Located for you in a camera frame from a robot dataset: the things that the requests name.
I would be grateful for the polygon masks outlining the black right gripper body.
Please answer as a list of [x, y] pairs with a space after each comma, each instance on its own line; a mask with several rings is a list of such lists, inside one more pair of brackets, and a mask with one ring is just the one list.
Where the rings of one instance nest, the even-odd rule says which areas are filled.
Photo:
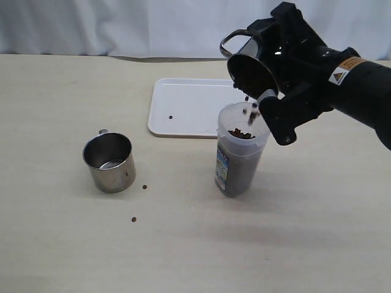
[[309, 60], [314, 49], [324, 48], [309, 43], [298, 46], [284, 45], [280, 36], [277, 21], [274, 18], [256, 20], [247, 30], [259, 33], [270, 53], [268, 66], [277, 81], [279, 92], [285, 95], [299, 90], [310, 90], [312, 100], [321, 107], [323, 112], [332, 108], [313, 92], [320, 74], [320, 67]]

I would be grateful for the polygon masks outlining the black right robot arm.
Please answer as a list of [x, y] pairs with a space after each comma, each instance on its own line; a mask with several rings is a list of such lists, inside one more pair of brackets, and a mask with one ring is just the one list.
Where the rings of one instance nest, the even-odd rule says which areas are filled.
[[295, 142], [298, 126], [338, 110], [374, 129], [390, 147], [389, 67], [362, 59], [351, 47], [328, 47], [290, 2], [282, 2], [270, 18], [254, 21], [248, 30], [260, 40], [261, 61], [284, 95], [267, 97], [259, 105], [279, 145]]

